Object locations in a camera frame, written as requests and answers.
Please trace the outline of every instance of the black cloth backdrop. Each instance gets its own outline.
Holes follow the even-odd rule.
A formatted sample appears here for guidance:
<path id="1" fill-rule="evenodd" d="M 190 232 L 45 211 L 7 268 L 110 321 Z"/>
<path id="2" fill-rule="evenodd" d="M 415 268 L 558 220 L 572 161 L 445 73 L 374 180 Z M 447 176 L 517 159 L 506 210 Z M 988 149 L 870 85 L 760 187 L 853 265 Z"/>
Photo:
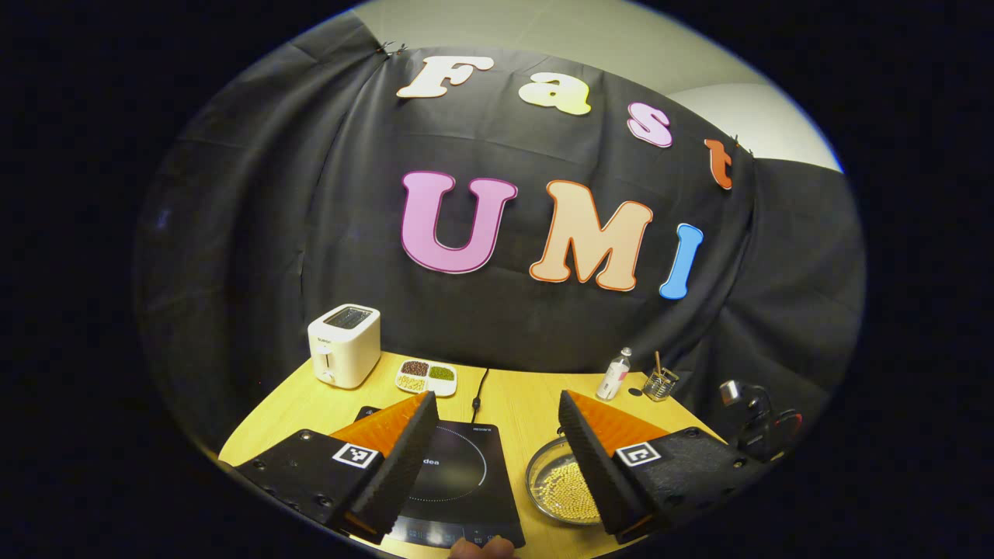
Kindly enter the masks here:
<path id="1" fill-rule="evenodd" d="M 151 372 L 188 434 L 219 451 L 309 357 L 307 324 L 346 302 L 382 312 L 385 350 L 429 359 L 602 373 L 623 346 L 636 370 L 658 350 L 683 375 L 677 399 L 726 437 L 734 431 L 718 385 L 729 378 L 766 386 L 774 406 L 806 419 L 823 409 L 865 293 L 842 174 L 754 159 L 665 96 L 576 62 L 489 48 L 388 57 L 379 42 L 351 12 L 315 27 L 236 77 L 165 157 L 138 226 L 135 306 Z M 398 98 L 432 55 L 495 65 L 444 84 L 442 97 Z M 522 101 L 518 89 L 537 72 L 583 80 L 592 110 Z M 631 134 L 634 101 L 667 114 L 672 146 Z M 733 160 L 731 191 L 711 176 L 706 138 Z M 419 170 L 456 179 L 436 232 L 451 247 L 469 237 L 469 181 L 518 187 L 480 270 L 434 272 L 405 253 L 402 177 Z M 628 200 L 652 209 L 633 290 L 580 283 L 572 256 L 565 282 L 529 276 L 553 216 L 546 185 L 557 179 L 587 186 L 601 223 Z M 688 294 L 670 300 L 658 289 L 681 223 L 705 238 Z M 483 389 L 484 399 L 512 396 Z"/>

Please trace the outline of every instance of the finger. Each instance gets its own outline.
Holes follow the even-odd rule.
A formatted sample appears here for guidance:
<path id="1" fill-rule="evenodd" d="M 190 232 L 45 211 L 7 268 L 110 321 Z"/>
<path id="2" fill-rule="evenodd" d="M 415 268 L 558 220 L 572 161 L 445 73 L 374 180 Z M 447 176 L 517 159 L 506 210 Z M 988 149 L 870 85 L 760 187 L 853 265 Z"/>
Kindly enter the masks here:
<path id="1" fill-rule="evenodd" d="M 478 545 L 466 541 L 465 538 L 459 538 L 448 552 L 448 559 L 486 559 L 486 557 Z"/>
<path id="2" fill-rule="evenodd" d="M 483 546 L 483 553 L 487 559 L 511 559 L 514 557 L 514 544 L 495 536 Z"/>

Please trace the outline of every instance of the white toaster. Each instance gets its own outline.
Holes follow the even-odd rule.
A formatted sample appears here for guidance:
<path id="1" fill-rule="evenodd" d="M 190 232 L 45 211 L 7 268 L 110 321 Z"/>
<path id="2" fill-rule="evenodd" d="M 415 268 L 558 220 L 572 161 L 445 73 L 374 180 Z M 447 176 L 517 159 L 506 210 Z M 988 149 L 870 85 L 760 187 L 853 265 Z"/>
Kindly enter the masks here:
<path id="1" fill-rule="evenodd" d="M 356 388 L 380 360 L 380 312 L 343 304 L 307 326 L 314 376 L 339 388 Z"/>

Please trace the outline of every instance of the ceiling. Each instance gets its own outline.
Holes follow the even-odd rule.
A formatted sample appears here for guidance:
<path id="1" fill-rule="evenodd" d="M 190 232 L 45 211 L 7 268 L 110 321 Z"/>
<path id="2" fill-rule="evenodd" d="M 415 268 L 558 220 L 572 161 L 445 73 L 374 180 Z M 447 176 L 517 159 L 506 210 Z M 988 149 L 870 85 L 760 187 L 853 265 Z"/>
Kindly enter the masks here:
<path id="1" fill-rule="evenodd" d="M 769 82 L 659 12 L 622 0 L 373 0 L 354 9 L 374 35 L 421 47 L 487 46 L 577 61 L 669 94 Z"/>

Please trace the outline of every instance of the orange letter m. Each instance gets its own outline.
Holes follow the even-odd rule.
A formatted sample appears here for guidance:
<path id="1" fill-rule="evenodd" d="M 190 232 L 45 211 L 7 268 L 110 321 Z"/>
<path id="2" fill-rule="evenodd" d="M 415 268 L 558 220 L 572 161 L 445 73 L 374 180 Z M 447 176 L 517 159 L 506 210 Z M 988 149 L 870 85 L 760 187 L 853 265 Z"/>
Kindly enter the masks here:
<path id="1" fill-rule="evenodd" d="M 553 223 L 542 259 L 528 272 L 539 281 L 560 282 L 570 278 L 567 251 L 573 246 L 577 278 L 586 282 L 607 258 L 597 285 L 605 289 L 629 291 L 635 288 L 635 263 L 645 227 L 652 210 L 637 202 L 625 202 L 603 228 L 593 206 L 590 190 L 575 182 L 556 180 L 546 187 L 556 201 Z"/>

